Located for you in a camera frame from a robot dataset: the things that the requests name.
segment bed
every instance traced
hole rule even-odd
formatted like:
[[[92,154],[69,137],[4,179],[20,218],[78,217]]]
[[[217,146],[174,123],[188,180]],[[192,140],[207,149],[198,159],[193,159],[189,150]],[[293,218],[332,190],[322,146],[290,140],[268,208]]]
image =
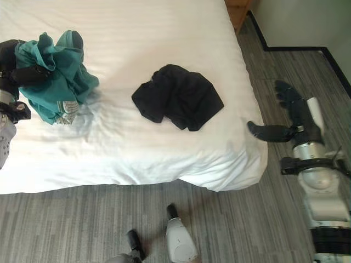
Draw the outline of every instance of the bed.
[[[16,125],[1,194],[176,179],[225,191],[260,180],[267,144],[246,122],[262,117],[223,0],[1,1],[0,42],[42,32],[55,42],[68,29],[81,34],[84,65],[100,85],[72,126],[51,126],[34,110]],[[197,132],[153,123],[133,104],[133,92],[167,64],[200,72],[222,98]]]

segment wooden furniture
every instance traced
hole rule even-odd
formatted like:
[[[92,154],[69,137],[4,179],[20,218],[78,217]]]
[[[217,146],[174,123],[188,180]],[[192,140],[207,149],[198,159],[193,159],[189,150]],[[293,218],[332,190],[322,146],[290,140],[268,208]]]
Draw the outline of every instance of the wooden furniture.
[[[236,34],[239,34],[244,23],[251,0],[225,0],[231,23]]]

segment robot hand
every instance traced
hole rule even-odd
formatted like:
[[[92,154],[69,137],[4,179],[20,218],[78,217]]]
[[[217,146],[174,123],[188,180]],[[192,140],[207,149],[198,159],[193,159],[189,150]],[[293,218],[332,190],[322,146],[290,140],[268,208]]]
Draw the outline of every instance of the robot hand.
[[[17,101],[19,87],[45,81],[50,71],[39,65],[16,68],[15,47],[21,40],[0,43],[0,169],[8,155],[11,139],[16,134],[16,124],[21,119],[30,119],[27,105]]]
[[[298,175],[305,191],[304,206],[316,250],[314,262],[349,262],[350,215],[348,206],[339,196],[338,187],[339,175],[350,177],[350,172],[341,159],[335,163],[335,158],[327,158],[317,100],[305,101],[294,87],[283,81],[275,84],[280,105],[288,110],[291,127],[257,126],[253,122],[248,122],[247,126],[254,136],[264,141],[294,141],[295,158],[282,158],[280,167],[282,174]]]

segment teal clothing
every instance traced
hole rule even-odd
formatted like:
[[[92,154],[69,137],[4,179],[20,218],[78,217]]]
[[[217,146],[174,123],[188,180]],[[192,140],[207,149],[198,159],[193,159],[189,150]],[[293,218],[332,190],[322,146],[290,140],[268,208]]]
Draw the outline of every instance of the teal clothing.
[[[30,105],[50,124],[67,115],[73,121],[73,111],[77,111],[78,104],[84,103],[87,95],[99,84],[98,78],[90,75],[82,64],[83,39],[77,31],[66,31],[56,46],[43,33],[39,41],[18,44],[15,55],[17,68],[38,64],[52,71],[45,82],[20,88]]]

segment gray carpet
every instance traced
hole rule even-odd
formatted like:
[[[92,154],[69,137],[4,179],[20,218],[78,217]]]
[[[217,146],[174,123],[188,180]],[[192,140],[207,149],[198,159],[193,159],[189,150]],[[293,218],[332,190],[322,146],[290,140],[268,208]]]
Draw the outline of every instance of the gray carpet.
[[[264,121],[289,124],[273,83],[284,79],[305,96],[316,95],[326,123],[326,145],[349,146],[350,99],[318,52],[262,50],[250,19],[238,36]],[[215,193],[182,181],[146,186],[82,186],[37,194],[0,196],[0,262],[102,263],[128,252],[125,233],[136,228],[145,262],[168,262],[165,208],[174,202],[200,250],[202,262],[312,261],[302,189],[279,173],[290,144],[269,144],[259,184]],[[349,182],[341,192],[349,197]]]

